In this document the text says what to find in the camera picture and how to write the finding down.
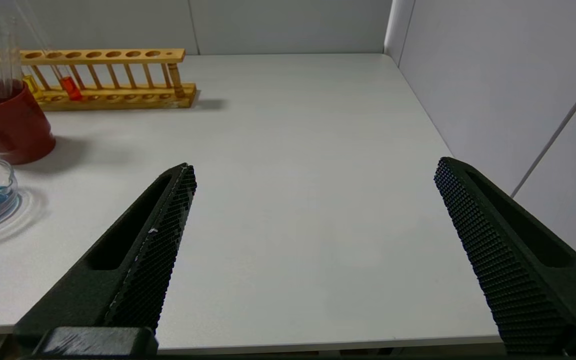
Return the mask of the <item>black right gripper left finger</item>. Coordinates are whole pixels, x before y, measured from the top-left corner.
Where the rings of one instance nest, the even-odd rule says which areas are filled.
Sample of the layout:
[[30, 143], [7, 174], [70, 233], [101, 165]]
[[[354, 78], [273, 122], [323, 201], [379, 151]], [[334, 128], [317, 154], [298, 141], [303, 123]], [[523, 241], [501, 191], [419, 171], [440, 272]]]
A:
[[194, 167], [163, 172], [14, 326], [23, 346], [59, 327], [155, 331], [194, 195]]

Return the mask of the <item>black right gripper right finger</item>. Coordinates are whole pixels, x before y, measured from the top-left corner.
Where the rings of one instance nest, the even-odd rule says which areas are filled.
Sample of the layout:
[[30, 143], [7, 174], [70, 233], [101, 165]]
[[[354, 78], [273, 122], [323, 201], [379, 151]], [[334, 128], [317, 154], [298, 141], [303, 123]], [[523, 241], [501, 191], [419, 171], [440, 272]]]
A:
[[576, 356], [576, 251], [466, 162], [434, 183], [506, 353]]

